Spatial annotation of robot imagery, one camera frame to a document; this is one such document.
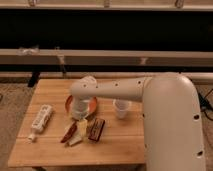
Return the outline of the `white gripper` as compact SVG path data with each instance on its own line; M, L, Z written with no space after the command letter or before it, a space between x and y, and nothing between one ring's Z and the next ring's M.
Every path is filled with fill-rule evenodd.
M88 121L84 118L89 115L89 101L74 98L71 102L71 114L74 119L80 120L78 122L78 130L81 136L85 136Z

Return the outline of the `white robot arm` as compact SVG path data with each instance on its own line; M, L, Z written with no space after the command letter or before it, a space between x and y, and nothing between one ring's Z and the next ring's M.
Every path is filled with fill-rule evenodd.
M198 93L186 76L167 72L92 83L82 78L71 85L70 94L77 115L91 97L142 103L147 171L206 171Z

